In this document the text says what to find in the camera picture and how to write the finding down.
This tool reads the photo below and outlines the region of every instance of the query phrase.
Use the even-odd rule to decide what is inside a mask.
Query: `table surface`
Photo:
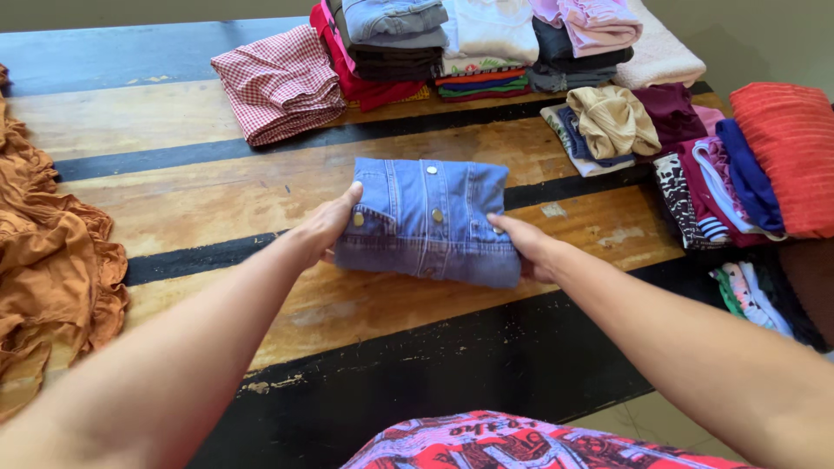
[[[714,305],[660,217],[650,165],[583,179],[539,116],[564,94],[349,109],[267,148],[242,139],[214,55],[306,18],[0,35],[12,115],[58,190],[109,213],[129,257],[125,329],[174,305],[350,184],[357,156],[510,168],[508,214]],[[706,83],[693,102],[724,108]],[[47,383],[67,368],[56,345]],[[26,376],[16,376],[25,386]],[[0,397],[13,386],[5,383]],[[563,422],[651,390],[557,287],[490,290],[305,272],[192,467],[339,466],[398,421],[474,409]]]

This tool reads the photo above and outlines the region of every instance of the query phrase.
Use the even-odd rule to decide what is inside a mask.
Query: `beige knit fabric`
[[[629,153],[649,156],[661,151],[655,125],[629,89],[613,85],[577,88],[568,92],[568,104],[579,116],[579,132],[594,158]]]

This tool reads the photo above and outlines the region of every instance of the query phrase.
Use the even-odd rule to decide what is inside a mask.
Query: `hand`
[[[543,284],[556,283],[553,249],[558,243],[532,224],[506,215],[487,214],[490,223],[510,235],[515,248],[523,256],[521,275]]]
[[[362,199],[362,189],[362,183],[355,181],[341,197],[319,205],[309,218],[286,234],[288,238],[299,240],[303,245],[306,253],[305,269],[320,260],[333,263],[333,251],[330,248],[348,225],[350,212]]]

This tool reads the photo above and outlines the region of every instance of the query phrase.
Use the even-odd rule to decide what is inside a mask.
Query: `person's left hand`
[[[348,190],[336,200],[324,202],[299,226],[287,233],[300,240],[307,252],[304,268],[309,269],[320,260],[333,263],[330,248],[344,231],[354,205],[362,199],[362,183],[354,181]]]

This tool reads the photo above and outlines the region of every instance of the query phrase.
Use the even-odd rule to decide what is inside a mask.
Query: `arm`
[[[506,216],[528,274],[558,284],[692,420],[758,464],[834,461],[834,366],[781,335],[656,288]]]
[[[4,467],[182,467],[305,269],[327,257],[362,184],[221,281],[90,356],[0,433]]]

